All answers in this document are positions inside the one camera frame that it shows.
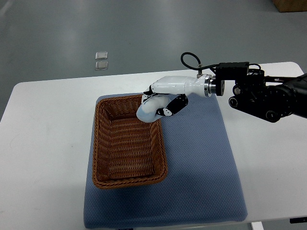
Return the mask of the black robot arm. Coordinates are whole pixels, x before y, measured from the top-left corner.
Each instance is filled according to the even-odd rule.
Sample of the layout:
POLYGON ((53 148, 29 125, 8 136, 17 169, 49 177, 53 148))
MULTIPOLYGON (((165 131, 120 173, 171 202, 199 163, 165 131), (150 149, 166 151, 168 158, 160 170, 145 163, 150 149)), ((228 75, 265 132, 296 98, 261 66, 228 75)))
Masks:
POLYGON ((266 76, 258 64, 219 63, 210 67, 215 74, 213 93, 222 96, 225 81, 234 81, 229 105, 241 112, 275 123, 281 118, 307 116, 307 76, 266 76))

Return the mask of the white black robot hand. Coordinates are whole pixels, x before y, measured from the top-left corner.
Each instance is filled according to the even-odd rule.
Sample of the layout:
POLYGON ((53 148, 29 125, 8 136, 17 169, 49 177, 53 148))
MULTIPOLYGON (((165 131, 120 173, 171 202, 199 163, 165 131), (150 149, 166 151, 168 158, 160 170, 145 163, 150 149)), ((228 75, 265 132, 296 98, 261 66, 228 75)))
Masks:
POLYGON ((170 103, 156 111, 158 115, 173 116, 188 105, 188 96, 209 97, 215 93, 214 77, 165 76, 151 84, 142 94, 141 104, 155 96, 167 96, 170 103))

